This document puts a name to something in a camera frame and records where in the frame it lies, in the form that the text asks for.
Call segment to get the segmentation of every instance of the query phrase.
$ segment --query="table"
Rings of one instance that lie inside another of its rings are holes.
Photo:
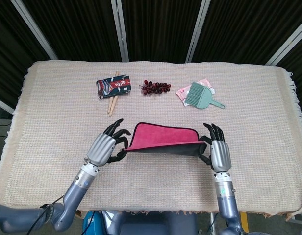
[[[109,117],[109,101],[98,100],[96,81],[116,71],[130,76],[132,91],[119,97]],[[225,109],[184,107],[175,94],[204,78]],[[139,88],[145,79],[172,89],[145,97]],[[96,136],[124,118],[121,127],[131,132],[139,122],[193,128],[200,135],[208,134],[203,122],[220,126],[231,151],[239,210],[302,213],[302,114],[293,89],[289,73],[279,67],[37,62],[25,77],[3,150],[0,203],[38,207],[64,194]],[[129,153],[101,168],[79,209],[213,212],[213,171],[195,157]]]

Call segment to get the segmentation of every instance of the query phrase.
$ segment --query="pink package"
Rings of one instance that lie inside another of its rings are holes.
[[[197,83],[203,85],[203,86],[206,86],[208,87],[212,94],[215,94],[215,90],[213,89],[213,87],[211,86],[210,82],[206,79],[203,79],[203,80],[200,80],[198,81]],[[178,97],[180,98],[180,100],[183,102],[184,106],[188,106],[189,104],[185,103],[185,100],[186,100],[186,97],[189,93],[189,90],[190,90],[190,87],[191,85],[185,87],[185,88],[182,88],[182,89],[179,89],[176,94],[178,95]]]

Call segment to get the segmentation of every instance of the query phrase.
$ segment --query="green brush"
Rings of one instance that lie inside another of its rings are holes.
[[[212,99],[212,92],[208,87],[202,86],[193,82],[185,103],[197,107],[198,109],[205,109],[209,104],[213,104],[221,109],[225,108],[224,104]]]

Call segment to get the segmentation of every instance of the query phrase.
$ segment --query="wooden stick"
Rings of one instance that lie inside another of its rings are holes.
[[[117,99],[118,99],[118,95],[117,95],[117,96],[115,96],[115,97],[114,97],[114,99],[113,99],[113,103],[112,103],[111,111],[110,111],[110,113],[109,113],[109,115],[110,115],[110,116],[112,116],[112,114],[113,114],[113,111],[114,111],[114,108],[115,108],[115,105],[116,105],[116,101],[117,101]]]
[[[115,74],[115,77],[117,77],[117,76],[119,76],[119,75],[120,75],[120,72],[117,71],[116,74]],[[110,111],[111,111],[113,99],[114,99],[114,97],[110,97],[110,102],[108,103],[108,109],[107,109],[107,113],[108,113],[108,114],[109,114]]]

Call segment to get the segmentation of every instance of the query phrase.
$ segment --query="brush bristles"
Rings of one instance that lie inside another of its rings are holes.
[[[191,85],[191,88],[189,90],[189,93],[187,95],[185,102],[187,104],[197,106],[200,102],[200,98],[201,98],[203,90],[204,90],[204,86],[194,82]]]

